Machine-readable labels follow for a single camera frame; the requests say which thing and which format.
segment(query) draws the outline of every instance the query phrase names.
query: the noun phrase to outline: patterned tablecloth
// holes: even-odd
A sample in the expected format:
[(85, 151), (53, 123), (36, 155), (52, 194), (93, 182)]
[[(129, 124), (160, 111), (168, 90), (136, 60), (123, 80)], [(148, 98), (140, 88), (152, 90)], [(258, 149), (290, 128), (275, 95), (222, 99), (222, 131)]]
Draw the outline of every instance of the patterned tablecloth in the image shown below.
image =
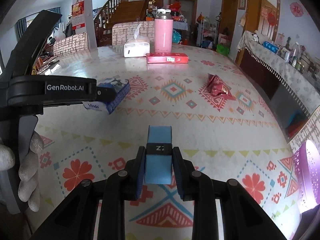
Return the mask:
[[(171, 125), (172, 142), (196, 169), (213, 179), (237, 179), (289, 239), (300, 222), (292, 152), (270, 109), (242, 72), (208, 49), (173, 45), (188, 64), (147, 64), (124, 58), (121, 47), (101, 47), (60, 57), (54, 75), (130, 80), (131, 91), (115, 112), (82, 105), (45, 108), (36, 131), (41, 207), (28, 212), (38, 227), (82, 179), (98, 181), (124, 168), (146, 145), (148, 125)], [(233, 100), (214, 98), (207, 74), (217, 74)], [(170, 185), (144, 185), (138, 201), (125, 203), (127, 240), (188, 240), (193, 203)], [(222, 219), (218, 206), (219, 234)]]
[(187, 31), (188, 30), (188, 23), (184, 23), (184, 22), (173, 22), (173, 28), (177, 29), (177, 30), (184, 30)]
[(252, 34), (249, 31), (244, 32), (237, 46), (238, 50), (246, 48), (251, 56), (266, 66), (297, 100), (307, 116), (310, 116), (320, 105), (318, 91), (289, 63), (255, 42)]

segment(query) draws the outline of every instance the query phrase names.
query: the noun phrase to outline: wooden staircase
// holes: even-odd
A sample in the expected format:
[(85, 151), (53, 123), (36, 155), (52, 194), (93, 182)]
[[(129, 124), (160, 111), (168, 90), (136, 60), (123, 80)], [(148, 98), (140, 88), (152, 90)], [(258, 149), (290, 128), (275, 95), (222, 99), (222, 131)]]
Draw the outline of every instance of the wooden staircase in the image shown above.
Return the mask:
[[(153, 0), (108, 0), (94, 18), (97, 46), (111, 45), (113, 25), (145, 20), (149, 1)], [(163, 7), (163, 0), (155, 1), (158, 7)]]

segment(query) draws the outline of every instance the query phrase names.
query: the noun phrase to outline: red box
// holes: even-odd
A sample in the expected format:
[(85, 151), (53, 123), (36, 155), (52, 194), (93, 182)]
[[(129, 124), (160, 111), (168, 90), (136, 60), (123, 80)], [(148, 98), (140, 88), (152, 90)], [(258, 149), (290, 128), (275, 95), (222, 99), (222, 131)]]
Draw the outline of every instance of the red box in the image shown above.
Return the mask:
[(188, 63), (189, 57), (184, 53), (147, 53), (148, 63)]

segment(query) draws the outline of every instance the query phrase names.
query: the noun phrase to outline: curtain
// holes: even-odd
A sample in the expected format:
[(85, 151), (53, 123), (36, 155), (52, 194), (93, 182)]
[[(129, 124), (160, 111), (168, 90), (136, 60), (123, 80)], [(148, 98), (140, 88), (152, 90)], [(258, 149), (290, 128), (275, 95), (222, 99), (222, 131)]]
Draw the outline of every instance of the curtain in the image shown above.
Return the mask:
[(18, 39), (20, 39), (22, 37), (23, 33), (27, 29), (26, 18), (22, 18), (22, 19), (18, 20), (16, 25), (15, 25), (15, 29), (16, 29), (16, 32), (17, 32), (17, 35), (18, 35)]
[[(47, 11), (61, 14), (61, 13), (60, 13), (60, 7), (52, 8), (52, 9), (49, 9), (49, 10), (47, 10)], [(57, 21), (57, 23), (56, 23), (56, 25), (54, 26), (54, 28), (59, 27), (59, 23), (61, 23), (61, 18)]]

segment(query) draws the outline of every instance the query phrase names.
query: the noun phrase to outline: teal plastic bag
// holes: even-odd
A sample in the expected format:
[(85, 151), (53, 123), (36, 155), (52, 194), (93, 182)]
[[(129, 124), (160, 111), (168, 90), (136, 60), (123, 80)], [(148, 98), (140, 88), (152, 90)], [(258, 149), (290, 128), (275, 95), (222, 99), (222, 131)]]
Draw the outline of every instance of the teal plastic bag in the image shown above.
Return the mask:
[(176, 30), (173, 30), (172, 32), (172, 42), (173, 43), (179, 43), (181, 41), (181, 35)]
[(227, 48), (226, 46), (222, 45), (222, 44), (218, 44), (217, 45), (217, 52), (219, 54), (222, 54), (223, 56), (228, 56), (229, 52), (230, 52), (230, 49)]

